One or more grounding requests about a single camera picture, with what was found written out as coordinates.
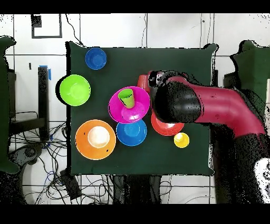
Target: orange plate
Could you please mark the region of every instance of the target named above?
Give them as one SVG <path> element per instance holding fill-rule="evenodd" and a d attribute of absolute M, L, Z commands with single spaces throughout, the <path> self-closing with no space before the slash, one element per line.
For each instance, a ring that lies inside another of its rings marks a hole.
<path fill-rule="evenodd" d="M 106 128 L 106 130 L 110 134 L 110 140 L 106 146 L 101 148 L 95 148 L 94 146 L 90 145 L 88 141 L 88 132 L 96 126 L 101 126 Z M 109 156 L 116 144 L 116 136 L 112 129 L 112 127 L 102 120 L 88 120 L 84 124 L 82 124 L 75 136 L 75 144 L 78 151 L 86 158 L 91 160 L 101 160 Z"/>

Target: blue bowl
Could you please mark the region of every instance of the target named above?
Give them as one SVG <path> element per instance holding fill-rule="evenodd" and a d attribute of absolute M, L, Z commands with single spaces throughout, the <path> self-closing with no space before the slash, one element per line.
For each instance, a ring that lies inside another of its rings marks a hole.
<path fill-rule="evenodd" d="M 143 120 L 131 124 L 118 123 L 116 135 L 121 143 L 127 146 L 136 146 L 146 138 L 147 128 Z"/>
<path fill-rule="evenodd" d="M 85 63 L 90 69 L 102 69 L 107 62 L 106 53 L 100 48 L 91 48 L 85 55 Z"/>

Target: cup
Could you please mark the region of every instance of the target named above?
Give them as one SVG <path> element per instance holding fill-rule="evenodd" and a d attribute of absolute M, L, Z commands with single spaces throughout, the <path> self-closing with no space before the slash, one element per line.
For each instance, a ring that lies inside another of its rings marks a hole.
<path fill-rule="evenodd" d="M 185 148 L 189 144 L 189 137 L 186 133 L 179 132 L 173 138 L 175 145 L 179 148 Z"/>
<path fill-rule="evenodd" d="M 148 75 L 147 74 L 141 74 L 139 76 L 137 87 L 140 87 L 144 89 L 146 92 L 150 93 L 150 88 L 148 86 Z"/>
<path fill-rule="evenodd" d="M 102 148 L 110 141 L 110 134 L 106 128 L 96 126 L 88 132 L 88 141 L 93 147 Z"/>
<path fill-rule="evenodd" d="M 135 105 L 134 94 L 132 89 L 123 89 L 118 93 L 118 98 L 128 109 L 134 107 Z"/>

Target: red plate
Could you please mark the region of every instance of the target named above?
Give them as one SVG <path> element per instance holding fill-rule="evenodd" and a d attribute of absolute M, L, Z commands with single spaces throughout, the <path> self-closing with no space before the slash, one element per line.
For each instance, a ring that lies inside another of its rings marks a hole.
<path fill-rule="evenodd" d="M 164 135 L 164 136 L 176 135 L 184 127 L 183 123 L 176 123 L 176 124 L 163 123 L 163 122 L 161 122 L 160 120 L 157 119 L 154 112 L 152 112 L 151 123 L 152 123 L 152 126 L 155 129 L 155 131 L 158 134 Z"/>

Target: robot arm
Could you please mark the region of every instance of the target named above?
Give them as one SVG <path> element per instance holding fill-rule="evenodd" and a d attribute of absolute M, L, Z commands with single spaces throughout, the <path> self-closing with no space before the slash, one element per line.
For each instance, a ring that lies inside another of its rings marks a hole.
<path fill-rule="evenodd" d="M 235 202 L 270 203 L 268 137 L 258 113 L 241 92 L 200 86 L 176 71 L 149 74 L 152 109 L 166 123 L 212 123 L 233 131 L 227 161 L 234 171 Z"/>

